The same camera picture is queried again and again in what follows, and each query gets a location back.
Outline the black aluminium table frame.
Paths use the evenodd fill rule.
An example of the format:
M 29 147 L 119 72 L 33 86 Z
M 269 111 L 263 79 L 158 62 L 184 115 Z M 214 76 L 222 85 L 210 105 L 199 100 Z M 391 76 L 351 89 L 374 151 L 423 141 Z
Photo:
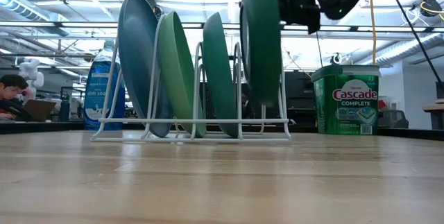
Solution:
M 123 130 L 143 130 L 144 126 L 138 123 L 125 123 Z M 38 123 L 38 122 L 13 122 L 1 121 L 0 134 L 17 134 L 29 132 L 57 132 L 68 130 L 84 130 L 83 123 L 80 122 L 60 122 L 60 123 Z M 207 125 L 209 131 L 219 131 L 218 125 Z M 265 126 L 264 132 L 283 132 L 282 126 Z M 244 132 L 259 132 L 260 126 L 244 126 Z M 315 127 L 289 126 L 290 133 L 318 133 Z M 444 130 L 416 130 L 405 128 L 379 128 L 379 136 L 404 137 L 412 139 L 428 139 L 444 141 Z

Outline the person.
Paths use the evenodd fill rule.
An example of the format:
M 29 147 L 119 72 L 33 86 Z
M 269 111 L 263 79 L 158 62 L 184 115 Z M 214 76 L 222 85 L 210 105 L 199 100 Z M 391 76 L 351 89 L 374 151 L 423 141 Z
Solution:
M 35 100 L 35 90 L 17 74 L 6 74 L 0 78 L 0 100 L 22 106 L 28 100 Z

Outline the light green plastic plate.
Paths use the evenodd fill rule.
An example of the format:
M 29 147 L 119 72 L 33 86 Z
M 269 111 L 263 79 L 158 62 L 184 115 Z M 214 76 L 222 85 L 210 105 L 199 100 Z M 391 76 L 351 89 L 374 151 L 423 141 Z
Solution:
M 194 106 L 194 64 L 177 12 L 165 15 L 160 24 L 157 52 L 164 88 L 173 116 L 191 119 Z

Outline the wooden side table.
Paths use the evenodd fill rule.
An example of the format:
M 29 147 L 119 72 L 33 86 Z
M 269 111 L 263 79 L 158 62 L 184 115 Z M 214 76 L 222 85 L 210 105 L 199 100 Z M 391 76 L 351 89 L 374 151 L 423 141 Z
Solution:
M 430 113 L 433 130 L 444 130 L 444 98 L 437 99 L 433 105 L 423 106 L 422 110 Z

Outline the dark water bottle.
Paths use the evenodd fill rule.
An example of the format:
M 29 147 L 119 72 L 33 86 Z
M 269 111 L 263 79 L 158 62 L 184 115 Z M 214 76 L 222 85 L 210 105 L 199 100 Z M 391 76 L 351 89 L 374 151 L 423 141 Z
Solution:
M 70 118 L 70 102 L 68 100 L 62 100 L 60 103 L 60 110 L 58 113 L 59 122 L 68 122 Z

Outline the brown laptop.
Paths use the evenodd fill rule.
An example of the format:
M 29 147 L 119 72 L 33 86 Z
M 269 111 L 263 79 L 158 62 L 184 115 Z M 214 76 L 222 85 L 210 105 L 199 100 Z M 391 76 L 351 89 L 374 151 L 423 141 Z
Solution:
M 27 115 L 25 121 L 45 122 L 51 114 L 56 103 L 50 101 L 28 100 L 24 105 Z

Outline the green Cascade detergent tub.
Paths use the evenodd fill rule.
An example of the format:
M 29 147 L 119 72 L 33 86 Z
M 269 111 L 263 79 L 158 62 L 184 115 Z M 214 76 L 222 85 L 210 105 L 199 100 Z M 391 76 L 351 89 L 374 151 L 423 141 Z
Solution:
M 378 124 L 379 67 L 329 65 L 311 75 L 318 132 L 374 135 Z

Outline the blue plastic plate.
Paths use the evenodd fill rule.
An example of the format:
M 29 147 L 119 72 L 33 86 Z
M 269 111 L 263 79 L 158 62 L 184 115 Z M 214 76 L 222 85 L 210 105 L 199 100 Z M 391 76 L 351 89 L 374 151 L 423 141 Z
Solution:
M 151 116 L 172 119 L 173 110 L 161 77 L 155 50 L 158 19 L 147 0 L 124 0 L 118 22 L 118 50 L 123 79 L 133 108 L 140 119 L 149 116 L 149 94 L 153 94 Z

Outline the white humanoid robot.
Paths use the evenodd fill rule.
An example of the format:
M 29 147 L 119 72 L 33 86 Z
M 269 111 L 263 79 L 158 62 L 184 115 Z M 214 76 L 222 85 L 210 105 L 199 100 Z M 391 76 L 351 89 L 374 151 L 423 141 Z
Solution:
M 19 65 L 19 75 L 33 89 L 41 88 L 44 85 L 44 74 L 37 69 L 39 65 L 40 61 L 33 58 L 25 58 Z

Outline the dark green plastic plate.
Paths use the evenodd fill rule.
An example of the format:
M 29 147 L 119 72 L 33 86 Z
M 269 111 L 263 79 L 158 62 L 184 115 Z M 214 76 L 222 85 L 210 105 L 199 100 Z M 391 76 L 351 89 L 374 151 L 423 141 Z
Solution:
M 250 95 L 259 104 L 273 107 L 282 73 L 278 0 L 241 0 L 239 23 Z

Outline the teal green plastic plate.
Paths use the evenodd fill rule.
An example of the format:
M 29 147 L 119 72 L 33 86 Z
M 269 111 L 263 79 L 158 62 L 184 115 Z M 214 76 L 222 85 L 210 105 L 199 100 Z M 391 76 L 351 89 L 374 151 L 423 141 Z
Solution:
M 211 15 L 203 27 L 203 66 L 207 76 L 214 117 L 236 119 L 237 106 L 230 60 L 221 16 Z

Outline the black cabinet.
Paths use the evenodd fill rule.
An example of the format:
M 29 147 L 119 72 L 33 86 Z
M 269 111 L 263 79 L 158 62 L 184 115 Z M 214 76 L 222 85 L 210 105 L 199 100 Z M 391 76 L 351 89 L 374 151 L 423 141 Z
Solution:
M 284 77 L 287 117 L 290 124 L 302 128 L 315 128 L 316 104 L 314 84 L 310 77 L 300 71 L 286 71 Z

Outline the blue dish soap bottle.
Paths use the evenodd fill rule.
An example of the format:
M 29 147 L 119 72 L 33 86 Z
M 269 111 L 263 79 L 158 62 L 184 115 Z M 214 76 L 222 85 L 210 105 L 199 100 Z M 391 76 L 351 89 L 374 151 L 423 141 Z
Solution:
M 112 64 L 112 56 L 114 53 L 114 42 L 106 40 L 103 49 L 93 59 L 87 77 L 85 90 L 83 123 L 85 130 L 98 130 L 100 127 L 99 118 L 102 117 L 103 104 L 108 85 L 108 76 Z M 114 118 L 123 118 L 125 111 L 125 86 L 123 78 L 117 84 L 119 72 L 121 70 L 119 56 L 116 55 L 114 70 L 112 72 L 112 85 L 110 87 L 110 95 L 105 116 L 110 115 L 110 109 L 114 100 L 114 92 L 119 90 L 116 96 L 116 104 L 113 110 Z

